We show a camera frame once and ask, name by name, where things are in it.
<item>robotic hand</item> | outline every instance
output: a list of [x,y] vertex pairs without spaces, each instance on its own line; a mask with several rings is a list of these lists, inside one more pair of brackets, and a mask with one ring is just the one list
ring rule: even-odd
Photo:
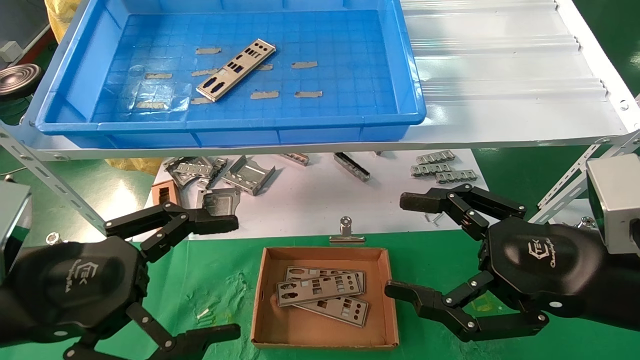
[[[172,336],[143,307],[155,263],[189,233],[226,233],[238,228],[235,215],[212,217],[205,209],[171,202],[104,224],[98,243],[61,243],[23,248],[0,286],[0,347],[27,342],[80,340],[63,355],[69,360],[124,360],[96,352],[107,339],[135,321],[158,346],[149,360],[199,358],[211,343],[240,337],[237,324]],[[140,250],[124,239],[160,228]]]
[[[404,193],[400,207],[445,212],[480,241],[480,273],[449,293],[390,280],[385,295],[411,302],[418,317],[444,324],[461,341],[537,334],[544,311],[640,331],[640,258],[609,254],[600,233],[523,220],[525,207],[464,184]],[[478,211],[500,221],[489,226]],[[519,313],[474,318],[463,310],[484,292]]]

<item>cardboard box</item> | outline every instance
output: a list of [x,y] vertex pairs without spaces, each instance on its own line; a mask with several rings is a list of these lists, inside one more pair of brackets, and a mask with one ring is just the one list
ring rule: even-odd
[[[363,328],[294,306],[278,307],[276,283],[287,266],[341,268],[366,272],[369,303]],[[257,348],[339,348],[392,350],[399,343],[396,303],[384,294],[391,279],[386,249],[367,247],[268,247],[262,253],[255,291],[251,341]]]

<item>white surface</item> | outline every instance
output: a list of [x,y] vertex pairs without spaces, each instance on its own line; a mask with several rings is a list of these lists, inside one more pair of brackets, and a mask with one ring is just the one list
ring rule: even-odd
[[[464,149],[592,144],[602,138],[622,144],[625,138],[616,136],[640,127],[640,108],[571,0],[403,0],[402,4],[417,70],[428,89],[428,117],[412,126],[400,142],[78,149],[65,138],[43,136],[28,126],[38,111],[35,106],[24,125],[9,131],[42,150],[39,158],[55,160],[55,154],[86,159]],[[42,102],[43,96],[37,92],[33,103]]]
[[[472,169],[479,179],[471,184],[487,189],[476,160],[469,149],[454,151],[456,160],[448,162],[456,170]],[[363,183],[333,160],[333,154],[309,154],[310,165],[303,167],[277,155],[252,156],[263,168],[276,167],[276,173],[258,196],[242,193],[236,215],[240,228],[227,234],[195,236],[189,239],[271,238],[278,236],[337,235],[340,218],[353,220],[354,234],[400,233],[459,229],[448,216],[438,221],[439,227],[426,221],[423,213],[400,209],[403,192],[426,193],[432,186],[453,188],[460,185],[436,185],[433,176],[415,179],[410,167],[424,151],[392,151],[375,156],[372,152],[349,153],[371,173]],[[229,156],[229,166],[237,156]],[[160,170],[156,182],[170,179]],[[217,181],[215,188],[230,187]],[[199,187],[191,184],[182,193],[183,206],[195,206]],[[143,241],[153,232],[136,236]]]

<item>green mat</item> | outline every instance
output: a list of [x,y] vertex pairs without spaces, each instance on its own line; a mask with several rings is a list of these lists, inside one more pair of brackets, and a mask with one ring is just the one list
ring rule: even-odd
[[[550,325],[532,338],[461,343],[444,326],[417,318],[412,306],[404,302],[397,303],[400,346],[391,352],[257,350],[249,342],[249,333],[262,248],[327,244],[326,236],[184,241],[150,265],[149,296],[144,306],[173,334],[203,325],[239,323],[241,339],[212,345],[206,360],[352,360],[354,356],[398,360],[638,358],[638,332],[553,316]],[[461,231],[368,235],[367,245],[389,249],[393,276],[400,281],[449,291],[477,273],[478,243]],[[209,314],[200,322],[196,320],[207,308]],[[485,295],[469,305],[468,311],[490,315],[510,310],[493,296]],[[5,348],[0,350],[0,359],[58,360],[72,343]],[[131,360],[146,359],[154,349],[155,345],[132,323],[97,347]]]

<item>metal connector strip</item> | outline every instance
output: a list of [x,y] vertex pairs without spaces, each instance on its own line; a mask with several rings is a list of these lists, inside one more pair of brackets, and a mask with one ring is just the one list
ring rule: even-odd
[[300,164],[304,167],[309,165],[309,157],[299,152],[292,152],[289,154],[278,154],[278,155],[282,156],[283,158],[289,159],[297,164]]
[[222,180],[250,195],[256,196],[275,171],[275,167],[271,168],[271,170],[261,168],[255,161],[248,160],[246,156],[242,155],[231,165],[229,171],[222,176]]
[[289,306],[317,300],[334,299],[336,297],[359,295],[362,292],[353,282],[356,275],[353,272],[318,277],[317,279],[285,281],[276,284],[278,306]]
[[447,172],[447,171],[452,171],[452,169],[447,164],[414,165],[411,167],[411,176],[413,177],[430,176],[430,175],[435,175],[439,172]]
[[275,51],[275,46],[256,39],[215,74],[203,81],[196,90],[216,102]]
[[461,181],[476,181],[478,175],[473,170],[458,170],[449,172],[439,172],[436,174],[438,184],[459,183]]
[[347,154],[343,152],[335,152],[333,154],[333,159],[338,164],[342,165],[342,167],[347,169],[347,171],[350,172],[353,176],[359,178],[364,183],[366,183],[371,177],[371,174],[368,171],[358,165],[357,162],[353,161],[353,159],[351,159],[349,156],[347,156]]
[[431,154],[418,156],[415,159],[415,161],[417,161],[418,164],[420,165],[437,164],[437,163],[444,163],[446,161],[452,161],[455,158],[456,158],[456,155],[453,152],[451,152],[451,150],[444,150],[444,151],[438,151],[438,152],[433,152]]
[[357,327],[364,327],[369,312],[368,302],[353,297],[318,300],[294,306]]

